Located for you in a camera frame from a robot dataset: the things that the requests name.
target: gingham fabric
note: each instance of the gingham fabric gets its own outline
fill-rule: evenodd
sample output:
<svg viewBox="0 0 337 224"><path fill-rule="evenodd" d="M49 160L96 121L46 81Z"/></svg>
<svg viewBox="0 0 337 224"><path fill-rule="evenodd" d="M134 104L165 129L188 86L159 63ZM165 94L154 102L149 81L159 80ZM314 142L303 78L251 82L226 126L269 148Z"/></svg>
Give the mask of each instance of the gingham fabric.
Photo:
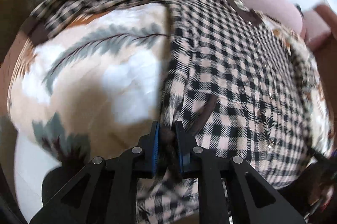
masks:
<svg viewBox="0 0 337 224"><path fill-rule="evenodd" d="M153 1L168 7L173 22L161 123L179 119L188 129L215 94L217 105L198 144L217 156L242 156L276 188L294 181L309 160L304 79L296 73L301 61L264 23L245 23L226 0L46 0L32 16L52 37L78 13ZM197 179L175 185L167 173L151 186L139 184L138 223L171 223L197 210Z"/></svg>

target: black fabric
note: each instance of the black fabric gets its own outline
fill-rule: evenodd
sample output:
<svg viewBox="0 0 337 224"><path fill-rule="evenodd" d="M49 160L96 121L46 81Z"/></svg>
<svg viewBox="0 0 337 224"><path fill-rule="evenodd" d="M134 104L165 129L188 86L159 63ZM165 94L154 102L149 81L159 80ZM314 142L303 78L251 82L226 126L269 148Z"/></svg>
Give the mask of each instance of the black fabric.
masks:
<svg viewBox="0 0 337 224"><path fill-rule="evenodd" d="M0 165L0 223L27 224L20 212Z"/></svg>

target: brown fabric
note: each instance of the brown fabric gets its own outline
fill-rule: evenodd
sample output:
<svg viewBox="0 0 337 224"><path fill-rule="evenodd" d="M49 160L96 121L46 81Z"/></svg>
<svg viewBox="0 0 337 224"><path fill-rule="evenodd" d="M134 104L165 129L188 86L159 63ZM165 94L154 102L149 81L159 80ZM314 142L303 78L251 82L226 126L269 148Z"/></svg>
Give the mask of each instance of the brown fabric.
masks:
<svg viewBox="0 0 337 224"><path fill-rule="evenodd" d="M334 112L334 128L337 126L337 78L336 78L336 56L337 40L333 35L325 40L325 44L314 51L317 61L318 71L322 82L324 82L324 94L328 101L329 108ZM337 138L335 137L335 148L337 148Z"/></svg>
<svg viewBox="0 0 337 224"><path fill-rule="evenodd" d="M327 104L328 109L329 109L330 122L332 124L331 131L329 133L329 135L330 135L329 137L331 139L335 140L334 141L334 149L337 149L337 145L336 145L336 143L337 143L337 135L335 133L335 124L334 124L334 122L335 122L335 111L336 110L334 111L334 108L332 107L330 95L329 95L329 93L328 93L328 91L326 89L326 84L323 81L323 79L321 79L321 82L322 82L322 88L323 88L323 93L324 93L324 97L325 97L325 100L326 100L326 104Z"/></svg>
<svg viewBox="0 0 337 224"><path fill-rule="evenodd" d="M197 133L199 133L201 129L203 129L203 127L205 126L206 122L210 118L215 108L217 99L218 99L218 96L210 95L206 105L203 108L203 112L196 119L196 121L193 122L191 128L188 130L188 134L195 136Z"/></svg>
<svg viewBox="0 0 337 224"><path fill-rule="evenodd" d="M32 44L36 46L48 40L47 33L45 27L41 23L37 23L33 17L28 17L20 27L20 30L0 67L0 116L8 114L7 95L9 85L11 83L16 61L25 46L27 39L29 38Z"/></svg>
<svg viewBox="0 0 337 224"><path fill-rule="evenodd" d="M331 28L334 37L337 38L337 15L327 5L318 5L315 11L322 17Z"/></svg>
<svg viewBox="0 0 337 224"><path fill-rule="evenodd" d="M227 0L231 7L235 10L235 12L251 26L257 26L262 23L262 19L259 15L256 14L254 10L244 11L240 9L234 2L234 0Z"/></svg>
<svg viewBox="0 0 337 224"><path fill-rule="evenodd" d="M309 49L314 52L324 46L326 40L332 36L331 33L321 33L320 35L314 37L313 39L310 39L306 42L306 45L309 47Z"/></svg>

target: shirt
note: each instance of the shirt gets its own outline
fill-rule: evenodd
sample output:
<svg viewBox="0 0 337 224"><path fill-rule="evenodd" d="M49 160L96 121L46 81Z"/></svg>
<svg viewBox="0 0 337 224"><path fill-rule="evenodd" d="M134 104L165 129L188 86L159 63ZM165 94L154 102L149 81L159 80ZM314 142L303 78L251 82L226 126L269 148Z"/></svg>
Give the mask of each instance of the shirt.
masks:
<svg viewBox="0 0 337 224"><path fill-rule="evenodd" d="M217 95L197 143L217 156L242 156L275 188L306 167L306 145L329 153L329 115L314 57L296 34L262 13L263 23L252 26L227 0L46 0L31 15L45 21L52 37L78 11L148 2L164 3L172 19L161 124L181 120L187 130L208 96ZM136 207L138 223L170 223L195 213L197 179L176 185L166 173L150 186L139 183Z"/></svg>

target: leaf print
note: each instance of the leaf print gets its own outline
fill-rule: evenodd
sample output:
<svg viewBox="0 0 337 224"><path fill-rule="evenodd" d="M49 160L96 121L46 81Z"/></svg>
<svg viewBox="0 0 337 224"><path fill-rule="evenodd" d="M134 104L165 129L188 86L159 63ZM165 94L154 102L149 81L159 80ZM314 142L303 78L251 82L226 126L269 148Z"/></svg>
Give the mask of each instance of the leaf print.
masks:
<svg viewBox="0 0 337 224"><path fill-rule="evenodd" d="M49 93L52 94L55 78L69 63L91 56L98 50L101 55L107 52L116 55L123 46L127 47L132 44L135 46L146 46L150 49L160 36L167 37L166 34L160 33L160 28L155 23L152 23L149 28L141 29L127 29L115 25L111 25L109 28L99 28L65 50L53 63L52 68L43 81Z"/></svg>
<svg viewBox="0 0 337 224"><path fill-rule="evenodd" d="M88 135L70 134L65 136L65 129L58 113L42 122L32 121L37 142L61 162L85 164L90 157L90 140Z"/></svg>

